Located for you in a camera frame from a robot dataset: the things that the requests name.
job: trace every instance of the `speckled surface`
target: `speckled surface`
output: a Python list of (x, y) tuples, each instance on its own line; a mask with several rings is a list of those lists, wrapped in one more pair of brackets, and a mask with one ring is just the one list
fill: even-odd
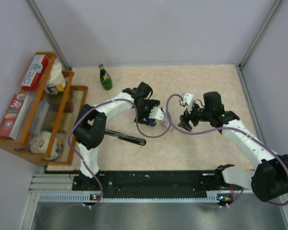
[[(179, 65), (179, 66), (123, 66), (107, 67), (112, 77), (113, 89), (105, 91), (99, 82), (99, 69), (74, 68), (73, 84), (89, 87), (86, 102), (94, 105), (116, 96), (125, 88), (137, 87), (141, 81), (149, 84), (154, 95), (152, 99), (161, 101), (165, 107), (167, 98), (173, 94), (189, 92), (203, 100), (203, 94), (218, 91), (226, 110), (234, 111), (252, 132), (254, 128), (234, 65)], [(169, 109), (173, 122), (179, 122), (184, 108), (178, 98), (173, 98)], [(125, 111), (107, 122), (107, 128), (142, 137), (136, 129), (134, 111)], [(140, 125), (141, 130), (155, 136), (165, 127)], [(193, 132), (210, 129), (208, 123), (200, 123)], [(221, 164), (232, 163), (243, 168), (252, 168), (246, 157), (230, 140), (212, 132), (199, 136), (189, 136), (177, 131), (168, 132), (157, 139), (145, 138), (144, 147), (105, 136), (99, 146), (98, 164), (101, 170), (191, 170), (214, 169)], [(73, 170), (80, 167), (77, 156), (72, 166), (50, 166), (49, 170)]]

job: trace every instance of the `tool handle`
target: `tool handle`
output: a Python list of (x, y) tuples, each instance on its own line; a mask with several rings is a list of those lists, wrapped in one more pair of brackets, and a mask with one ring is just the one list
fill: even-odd
[(144, 146), (146, 145), (146, 140), (141, 138), (134, 138), (134, 137), (128, 137), (128, 136), (121, 136), (119, 137), (120, 140), (124, 140), (133, 144)]

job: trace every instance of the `box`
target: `box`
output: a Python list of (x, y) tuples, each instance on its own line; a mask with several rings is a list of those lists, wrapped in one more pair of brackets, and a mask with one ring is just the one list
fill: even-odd
[(35, 91), (48, 63), (49, 59), (46, 55), (35, 55), (26, 75), (24, 76), (23, 82), (20, 85), (21, 88), (25, 91)]
[(26, 93), (14, 94), (0, 124), (0, 137), (17, 140), (32, 98)]

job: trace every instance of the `wooden shelf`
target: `wooden shelf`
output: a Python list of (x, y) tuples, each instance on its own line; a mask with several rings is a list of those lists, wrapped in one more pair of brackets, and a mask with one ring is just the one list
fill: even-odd
[[(61, 100), (61, 103), (59, 106), (59, 110), (58, 110), (58, 113), (56, 116), (56, 120), (55, 120), (53, 129), (52, 129), (52, 132), (51, 132), (51, 138), (49, 141), (47, 151), (46, 151), (46, 153), (29, 152), (27, 149), (28, 149), (28, 145), (29, 145), (29, 142), (31, 139), (31, 133), (29, 132), (30, 127), (31, 127), (32, 121), (34, 119), (34, 116), (36, 114), (36, 110), (38, 108), (40, 101), (42, 101), (46, 96), (46, 93), (44, 92), (44, 88), (45, 88), (45, 85), (46, 85), (47, 80), (49, 78), (54, 60), (57, 57), (56, 54), (53, 52), (36, 52), (36, 54), (46, 55), (49, 58), (49, 63), (45, 69), (44, 76), (40, 81), (39, 88), (37, 89), (37, 91), (35, 93), (35, 97), (32, 101), (31, 107), (29, 109), (26, 120), (24, 122), (19, 140), (16, 141), (16, 140), (10, 140), (7, 138), (0, 138), (0, 148), (4, 149), (4, 150), (6, 150), (12, 154), (15, 154), (15, 155), (33, 163), (33, 164), (38, 164), (38, 165), (49, 165), (49, 164), (51, 164), (51, 165), (70, 165), (72, 162), (72, 158), (73, 158), (73, 151), (72, 150), (69, 151), (67, 161), (64, 161), (64, 162), (48, 161), (48, 160), (45, 160), (45, 158), (49, 158), (51, 156), (52, 147), (53, 147), (55, 138), (58, 134), (60, 119), (62, 118), (64, 106), (65, 106), (65, 103), (67, 101), (67, 97), (68, 97), (68, 93), (69, 93), (70, 89), (72, 89), (74, 91), (83, 91), (84, 92), (82, 100), (81, 100), (81, 106), (80, 106), (80, 108), (81, 108), (86, 101), (88, 87), (87, 86), (72, 85), (72, 78), (74, 76), (74, 72), (71, 70), (62, 71), (63, 76), (65, 78), (68, 78), (68, 79), (66, 81), (66, 86), (64, 89), (62, 100)], [(23, 89), (19, 90), (19, 93), (24, 93), (24, 92), (25, 91)], [(75, 144), (76, 144), (75, 138), (73, 137), (72, 145), (75, 146)]]

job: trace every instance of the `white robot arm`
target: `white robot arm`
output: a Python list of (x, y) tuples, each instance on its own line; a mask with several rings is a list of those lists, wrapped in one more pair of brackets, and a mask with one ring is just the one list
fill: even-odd
[[(131, 109), (132, 103), (137, 106), (138, 111), (138, 122), (141, 124), (154, 126), (155, 119), (163, 120), (165, 118), (165, 113), (158, 108), (160, 101), (145, 99), (148, 94), (152, 95), (152, 89), (145, 83), (141, 82), (137, 88), (134, 89), (125, 89), (119, 95), (112, 98), (104, 106), (97, 108), (88, 116), (88, 118), (82, 122), (75, 130), (74, 134), (78, 142), (80, 153), (83, 157), (83, 161), (86, 162), (89, 169), (96, 174), (99, 171), (98, 167), (98, 145), (101, 143), (105, 125), (108, 120), (115, 117), (117, 114)], [(81, 112), (79, 113), (78, 118), (82, 117), (85, 112), (90, 110), (92, 107), (85, 105)], [(92, 125), (88, 124), (88, 120), (94, 120)], [(81, 162), (80, 171), (83, 175), (92, 178), (92, 174)]]
[[(234, 142), (254, 167), (254, 170), (249, 170), (230, 164), (219, 166), (216, 171), (222, 174), (221, 177), (225, 184), (236, 184), (251, 189), (264, 202), (288, 192), (288, 178), (278, 160), (260, 144), (252, 140), (255, 139), (260, 142), (243, 125), (237, 115), (232, 111), (224, 110), (219, 93), (205, 93), (205, 106), (202, 108), (195, 102), (192, 94), (184, 93), (182, 97), (183, 100), (180, 101), (180, 104), (187, 108), (184, 114), (180, 116), (178, 126), (191, 131), (189, 121), (194, 126), (199, 121), (206, 121), (210, 122), (213, 127), (225, 128), (219, 132)], [(282, 155), (279, 158), (288, 168), (288, 155)]]

